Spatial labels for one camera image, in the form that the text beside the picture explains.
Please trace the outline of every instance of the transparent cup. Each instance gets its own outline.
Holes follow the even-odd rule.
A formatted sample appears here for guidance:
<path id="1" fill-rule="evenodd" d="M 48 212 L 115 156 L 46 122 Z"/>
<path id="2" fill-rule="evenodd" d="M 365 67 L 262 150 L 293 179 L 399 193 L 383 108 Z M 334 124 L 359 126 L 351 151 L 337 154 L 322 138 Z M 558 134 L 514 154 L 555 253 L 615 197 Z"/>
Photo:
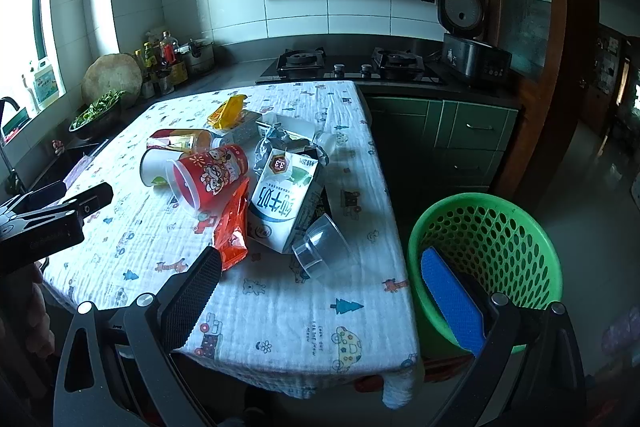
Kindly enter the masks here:
<path id="1" fill-rule="evenodd" d="M 326 214 L 309 225 L 292 249 L 300 265 L 313 279 L 334 276 L 354 263 L 351 248 Z"/>

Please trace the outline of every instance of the green plastic basket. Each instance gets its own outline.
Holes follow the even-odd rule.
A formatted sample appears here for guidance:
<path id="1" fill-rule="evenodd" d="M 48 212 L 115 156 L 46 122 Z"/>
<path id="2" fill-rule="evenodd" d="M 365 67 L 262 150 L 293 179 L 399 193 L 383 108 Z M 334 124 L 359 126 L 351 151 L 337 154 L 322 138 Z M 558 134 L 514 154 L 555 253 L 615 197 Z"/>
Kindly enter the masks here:
<path id="1" fill-rule="evenodd" d="M 540 225 L 520 207 L 490 194 L 466 192 L 432 204 L 409 239 L 408 270 L 425 318 L 459 346 L 420 273 L 420 258 L 435 247 L 450 265 L 468 273 L 487 293 L 505 293 L 516 306 L 545 308 L 562 296 L 556 250 Z M 516 353 L 524 346 L 515 346 Z"/>

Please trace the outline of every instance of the table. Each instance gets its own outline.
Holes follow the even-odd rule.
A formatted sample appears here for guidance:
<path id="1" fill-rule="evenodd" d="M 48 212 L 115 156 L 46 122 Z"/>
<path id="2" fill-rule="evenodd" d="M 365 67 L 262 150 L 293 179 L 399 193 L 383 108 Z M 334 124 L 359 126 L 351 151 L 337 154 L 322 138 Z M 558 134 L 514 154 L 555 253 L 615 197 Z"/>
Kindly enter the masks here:
<path id="1" fill-rule="evenodd" d="M 382 375 L 383 402 L 403 406 L 422 375 L 412 300 L 380 162 L 350 81 L 255 86 L 154 104 L 69 189 L 71 196 L 106 181 L 113 203 L 85 220 L 84 243 L 50 258 L 46 284 L 71 310 L 85 300 L 108 309 L 156 293 L 168 277 L 186 270 L 211 243 L 216 217 L 195 219 L 179 208 L 169 187 L 145 187 L 140 158 L 151 133 L 206 128 L 207 116 L 237 93 L 247 95 L 248 109 L 302 118 L 335 134 L 325 186 L 358 265 L 322 284 L 308 279 L 295 256 L 250 242 L 247 258 L 223 273 L 178 352 L 300 398 Z M 399 143 L 398 161 L 403 157 Z"/>

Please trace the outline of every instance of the drawer handle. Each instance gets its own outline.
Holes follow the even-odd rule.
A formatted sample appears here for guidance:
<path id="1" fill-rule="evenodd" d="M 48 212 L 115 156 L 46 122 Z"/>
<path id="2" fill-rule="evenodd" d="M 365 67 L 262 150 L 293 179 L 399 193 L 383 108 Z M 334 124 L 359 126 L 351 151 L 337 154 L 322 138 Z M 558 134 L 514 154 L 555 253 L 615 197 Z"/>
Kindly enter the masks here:
<path id="1" fill-rule="evenodd" d="M 473 129 L 474 131 L 492 131 L 494 130 L 493 127 L 489 126 L 489 127 L 476 127 L 475 125 L 471 125 L 470 123 L 466 124 L 467 127 L 469 127 L 469 129 Z"/>

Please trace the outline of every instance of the finger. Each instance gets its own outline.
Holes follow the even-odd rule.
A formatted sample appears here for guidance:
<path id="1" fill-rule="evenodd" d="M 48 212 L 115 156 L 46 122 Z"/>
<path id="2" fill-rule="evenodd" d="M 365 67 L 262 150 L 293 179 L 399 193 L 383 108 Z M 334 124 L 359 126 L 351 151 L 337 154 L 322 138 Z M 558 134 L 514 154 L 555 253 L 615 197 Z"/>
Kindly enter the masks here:
<path id="1" fill-rule="evenodd" d="M 27 351 L 30 353 L 37 353 L 44 345 L 49 341 L 49 315 L 45 314 L 42 321 L 30 331 L 25 341 Z"/>
<path id="2" fill-rule="evenodd" d="M 42 284 L 42 272 L 36 263 L 33 263 L 33 282 L 36 284 Z"/>
<path id="3" fill-rule="evenodd" d="M 47 309 L 44 305 L 42 291 L 36 283 L 33 283 L 33 297 L 31 298 L 27 311 L 27 321 L 29 325 L 35 328 L 46 314 Z"/>
<path id="4" fill-rule="evenodd" d="M 40 348 L 38 351 L 38 357 L 41 359 L 46 359 L 49 355 L 53 354 L 56 350 L 56 338 L 53 335 L 53 331 L 49 331 L 49 338 L 47 342 Z"/>

